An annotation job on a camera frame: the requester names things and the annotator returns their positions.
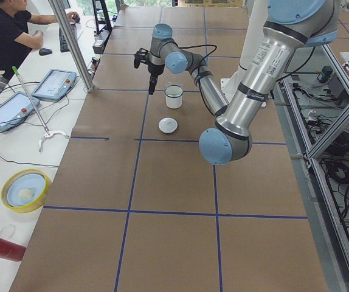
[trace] red cylinder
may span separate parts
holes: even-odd
[[[18,262],[22,260],[26,247],[0,238],[0,258]]]

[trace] green tip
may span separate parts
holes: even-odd
[[[18,70],[15,66],[12,66],[12,71],[14,71],[15,75],[19,75]]]

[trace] keyboard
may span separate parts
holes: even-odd
[[[71,27],[72,27],[72,31],[73,31],[73,34],[74,34],[74,36],[75,36],[75,39],[77,40],[77,28],[76,28],[76,24],[72,23],[72,24],[71,24]],[[62,33],[62,31],[61,31],[61,28],[59,29],[58,33],[59,33],[59,36],[60,36],[60,51],[61,51],[61,53],[63,53],[63,52],[69,52],[69,48],[68,48],[68,46],[67,46],[65,36],[64,36],[64,34]]]

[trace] yellow bowl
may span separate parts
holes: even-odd
[[[11,186],[20,178],[22,178],[25,175],[31,175],[31,174],[36,174],[36,175],[40,175],[44,178],[45,180],[45,186],[41,192],[41,194],[35,198],[35,200],[33,200],[32,202],[30,202],[29,204],[23,205],[23,206],[12,206],[8,199],[7,199],[7,195],[8,192],[11,188]],[[49,177],[43,173],[40,170],[37,169],[26,169],[26,170],[22,170],[18,173],[15,173],[13,176],[11,176],[7,182],[4,184],[3,188],[2,188],[2,192],[1,192],[1,199],[3,204],[10,208],[11,210],[14,210],[15,212],[18,213],[28,213],[34,210],[37,210],[39,207],[41,207],[46,199],[46,192],[47,189],[49,188],[49,186],[52,184],[52,181],[49,179]]]

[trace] person's hand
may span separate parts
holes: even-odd
[[[80,16],[77,12],[69,12],[67,15],[67,18],[72,23],[79,23],[80,22]]]

